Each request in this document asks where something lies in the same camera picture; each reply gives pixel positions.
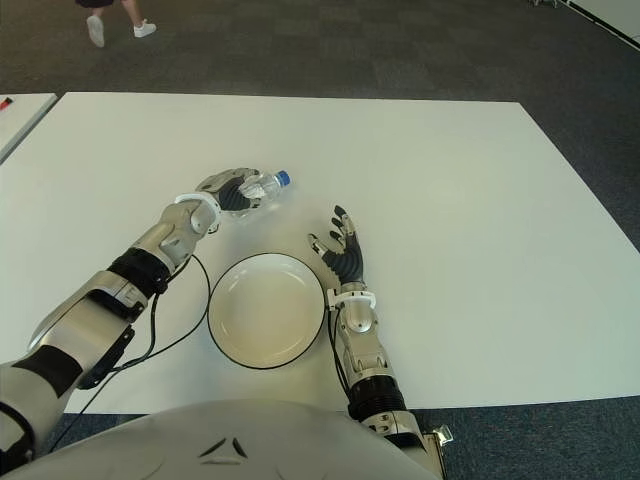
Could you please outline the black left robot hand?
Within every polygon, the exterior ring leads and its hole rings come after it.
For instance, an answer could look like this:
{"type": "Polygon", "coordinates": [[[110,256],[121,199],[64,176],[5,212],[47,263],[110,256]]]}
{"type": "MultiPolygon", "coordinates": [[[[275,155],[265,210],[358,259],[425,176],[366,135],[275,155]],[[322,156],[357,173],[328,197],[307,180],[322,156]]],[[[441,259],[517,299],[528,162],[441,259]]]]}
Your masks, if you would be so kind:
{"type": "Polygon", "coordinates": [[[260,171],[253,168],[228,169],[207,177],[197,185],[195,190],[211,194],[223,212],[245,214],[257,209],[261,200],[245,197],[240,192],[240,186],[247,179],[259,174],[260,171]]]}

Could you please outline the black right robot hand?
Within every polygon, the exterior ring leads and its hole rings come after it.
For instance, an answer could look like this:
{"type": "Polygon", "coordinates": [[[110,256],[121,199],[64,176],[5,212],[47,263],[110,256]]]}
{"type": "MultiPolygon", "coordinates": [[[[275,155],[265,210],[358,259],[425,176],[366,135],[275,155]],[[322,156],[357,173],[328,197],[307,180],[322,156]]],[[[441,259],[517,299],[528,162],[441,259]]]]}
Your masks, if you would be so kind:
{"type": "Polygon", "coordinates": [[[337,231],[330,231],[340,250],[332,250],[315,234],[307,235],[312,251],[337,276],[340,284],[364,283],[364,259],[355,225],[344,208],[336,205],[331,223],[337,231]]]}

